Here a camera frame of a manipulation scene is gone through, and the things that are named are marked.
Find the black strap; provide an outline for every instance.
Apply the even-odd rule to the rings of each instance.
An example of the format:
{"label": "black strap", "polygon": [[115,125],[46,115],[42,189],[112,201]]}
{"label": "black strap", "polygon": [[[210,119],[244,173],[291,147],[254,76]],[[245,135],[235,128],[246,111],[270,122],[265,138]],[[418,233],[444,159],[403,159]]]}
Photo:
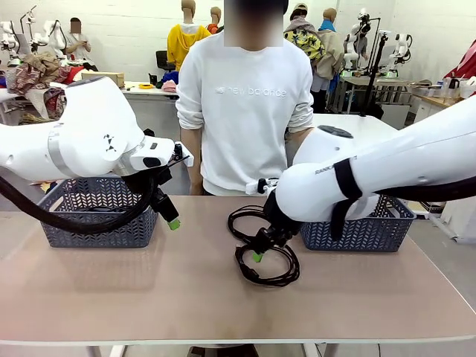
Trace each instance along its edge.
{"label": "black strap", "polygon": [[362,191],[354,178],[349,158],[334,164],[334,171],[341,192],[348,198],[338,202],[332,210],[330,234],[332,240],[337,242],[342,238],[347,212],[362,197]]}

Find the cardboard box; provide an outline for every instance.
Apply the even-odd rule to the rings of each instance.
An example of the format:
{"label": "cardboard box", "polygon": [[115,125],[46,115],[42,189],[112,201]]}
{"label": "cardboard box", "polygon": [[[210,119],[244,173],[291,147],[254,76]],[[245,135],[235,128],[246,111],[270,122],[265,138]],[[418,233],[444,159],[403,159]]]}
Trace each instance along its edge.
{"label": "cardboard box", "polygon": [[114,83],[118,85],[119,88],[124,88],[124,73],[116,73],[116,72],[83,72],[81,73],[82,78],[84,80],[95,78],[95,77],[109,77],[111,78]]}

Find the black chair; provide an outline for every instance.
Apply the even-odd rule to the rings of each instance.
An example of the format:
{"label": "black chair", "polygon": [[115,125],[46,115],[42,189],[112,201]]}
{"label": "black chair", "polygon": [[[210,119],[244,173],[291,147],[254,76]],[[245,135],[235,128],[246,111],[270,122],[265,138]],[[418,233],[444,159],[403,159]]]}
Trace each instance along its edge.
{"label": "black chair", "polygon": [[166,72],[175,71],[176,66],[167,62],[167,51],[157,51],[155,57],[157,58],[157,67]]}

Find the yellow jacket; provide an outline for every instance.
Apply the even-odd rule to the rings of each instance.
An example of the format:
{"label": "yellow jacket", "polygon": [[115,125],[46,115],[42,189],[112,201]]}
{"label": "yellow jacket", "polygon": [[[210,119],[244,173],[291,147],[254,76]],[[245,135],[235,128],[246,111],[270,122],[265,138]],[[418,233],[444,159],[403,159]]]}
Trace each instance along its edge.
{"label": "yellow jacket", "polygon": [[199,26],[197,33],[189,35],[182,31],[180,25],[176,25],[169,33],[167,39],[167,61],[176,64],[176,71],[180,71],[180,67],[188,55],[190,47],[197,41],[209,37],[210,32],[203,26]]}

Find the gray floor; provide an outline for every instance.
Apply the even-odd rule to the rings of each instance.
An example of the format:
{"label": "gray floor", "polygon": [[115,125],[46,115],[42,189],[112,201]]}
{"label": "gray floor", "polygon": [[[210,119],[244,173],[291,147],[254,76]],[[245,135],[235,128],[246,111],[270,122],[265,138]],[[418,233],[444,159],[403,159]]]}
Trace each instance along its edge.
{"label": "gray floor", "polygon": [[[179,138],[176,118],[170,104],[166,104],[167,118],[158,118],[151,103],[136,103],[134,109],[143,129],[150,127],[157,136]],[[188,177],[183,165],[173,168],[174,179],[164,186],[164,191],[174,195],[184,195],[188,191]],[[11,172],[0,169],[0,176],[17,186],[25,195],[38,202],[44,195],[38,187],[29,186],[29,182],[20,179]],[[16,208],[0,196],[0,211]],[[415,221],[409,233],[410,237],[430,257],[438,268],[460,291],[462,296],[476,308],[476,246],[457,245],[450,241],[429,221]],[[132,346],[127,350],[127,357],[185,357],[188,346]],[[261,357],[301,357],[303,352],[299,345],[260,345],[257,346]],[[103,348],[107,356],[110,347]],[[338,357],[377,357],[376,345],[345,345],[338,351]],[[466,357],[476,355],[476,340],[434,343],[434,344],[385,344],[382,345],[383,357]],[[0,357],[86,357],[84,348],[76,347],[17,347],[0,345]]]}

